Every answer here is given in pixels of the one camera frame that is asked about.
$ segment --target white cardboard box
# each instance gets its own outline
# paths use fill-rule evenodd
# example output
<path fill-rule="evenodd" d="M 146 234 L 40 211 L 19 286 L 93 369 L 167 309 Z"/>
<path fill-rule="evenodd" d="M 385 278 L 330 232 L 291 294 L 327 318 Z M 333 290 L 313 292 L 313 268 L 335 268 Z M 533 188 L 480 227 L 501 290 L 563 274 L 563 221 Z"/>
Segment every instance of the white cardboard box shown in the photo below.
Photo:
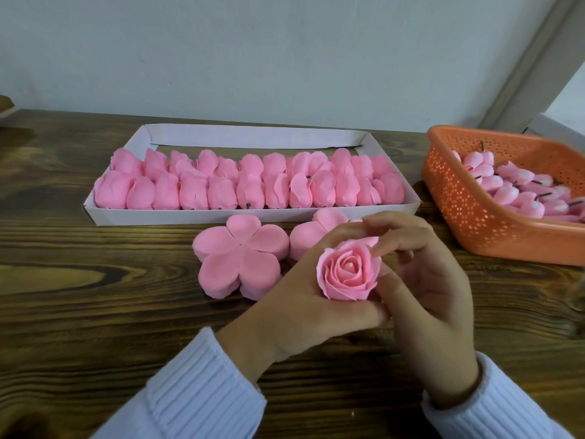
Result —
<path fill-rule="evenodd" d="M 376 139 L 365 131 L 296 127 L 174 125 L 159 123 L 143 125 L 124 147 L 144 160 L 146 149 L 159 145 L 203 148 L 269 148 L 274 150 L 318 150 L 329 147 L 354 147 L 360 155 L 385 154 Z M 395 171 L 398 168 L 392 162 Z M 414 214 L 420 198 L 399 173 L 404 186 L 404 204 L 377 206 L 341 206 L 337 208 L 348 219 L 359 219 L 380 211 L 403 211 Z M 225 223 L 230 215 L 254 214 L 262 222 L 299 222 L 311 220 L 316 208 L 301 209 L 212 209 L 208 211 L 139 211 L 134 209 L 102 209 L 90 192 L 84 209 L 98 226 L 108 225 L 182 225 L 187 223 Z"/>

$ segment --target sleeve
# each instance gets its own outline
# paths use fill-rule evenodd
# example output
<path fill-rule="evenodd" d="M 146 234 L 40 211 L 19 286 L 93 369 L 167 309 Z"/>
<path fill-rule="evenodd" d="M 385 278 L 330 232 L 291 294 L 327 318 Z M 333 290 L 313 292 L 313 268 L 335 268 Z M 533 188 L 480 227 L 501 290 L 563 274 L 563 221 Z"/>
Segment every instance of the sleeve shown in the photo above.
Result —
<path fill-rule="evenodd" d="M 265 406 L 204 328 L 92 439 L 251 438 Z"/>
<path fill-rule="evenodd" d="M 482 353 L 477 358 L 483 369 L 481 383 L 464 404 L 438 410 L 427 392 L 422 410 L 445 439 L 565 439 L 572 436 Z"/>

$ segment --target plastic basket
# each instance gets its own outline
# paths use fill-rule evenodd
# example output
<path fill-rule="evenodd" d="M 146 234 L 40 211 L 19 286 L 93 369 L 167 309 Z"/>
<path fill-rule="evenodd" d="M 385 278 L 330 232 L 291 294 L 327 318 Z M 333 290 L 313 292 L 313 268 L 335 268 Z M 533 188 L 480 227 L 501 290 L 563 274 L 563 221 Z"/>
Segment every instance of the plastic basket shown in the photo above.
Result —
<path fill-rule="evenodd" d="M 484 256 L 559 265 L 585 266 L 585 224 L 533 219 L 508 211 L 482 189 L 457 160 L 472 151 L 495 155 L 496 166 L 511 160 L 537 174 L 550 174 L 585 195 L 585 157 L 542 137 L 433 126 L 431 148 L 422 168 L 427 185 L 445 221 L 461 245 Z"/>

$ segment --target box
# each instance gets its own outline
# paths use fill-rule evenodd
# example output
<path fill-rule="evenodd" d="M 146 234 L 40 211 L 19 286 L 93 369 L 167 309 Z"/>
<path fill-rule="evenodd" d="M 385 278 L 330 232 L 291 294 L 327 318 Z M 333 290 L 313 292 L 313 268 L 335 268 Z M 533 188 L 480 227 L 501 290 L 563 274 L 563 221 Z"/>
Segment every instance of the box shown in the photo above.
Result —
<path fill-rule="evenodd" d="M 270 152 L 279 150 L 315 151 L 329 147 L 354 148 L 359 155 L 385 154 L 375 138 L 365 131 L 340 129 L 315 129 L 300 127 L 224 126 L 224 125 L 175 125 L 159 123 L 143 125 L 128 140 L 124 147 L 136 157 L 144 160 L 146 149 L 156 150 L 159 146 L 209 148 L 263 149 Z M 359 219 L 380 211 L 402 211 L 414 214 L 420 198 L 408 184 L 398 168 L 395 172 L 402 178 L 404 204 L 376 206 L 341 206 L 337 209 L 348 219 Z M 262 222 L 302 222 L 311 220 L 316 208 L 301 209 L 211 209 L 208 211 L 178 210 L 135 210 L 103 209 L 94 202 L 90 192 L 83 204 L 84 209 L 98 226 L 108 225 L 183 225 L 188 223 L 225 223 L 230 215 L 249 213 Z"/>

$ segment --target basket of pink flower buds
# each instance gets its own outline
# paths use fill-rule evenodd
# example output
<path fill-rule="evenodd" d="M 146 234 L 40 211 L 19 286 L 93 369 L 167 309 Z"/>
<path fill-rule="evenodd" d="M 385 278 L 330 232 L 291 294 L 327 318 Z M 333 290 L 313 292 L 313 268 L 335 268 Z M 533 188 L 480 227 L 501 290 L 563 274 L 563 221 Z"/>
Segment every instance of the basket of pink flower buds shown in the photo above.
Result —
<path fill-rule="evenodd" d="M 428 130 L 422 178 L 468 251 L 585 265 L 585 157 L 542 137 Z"/>

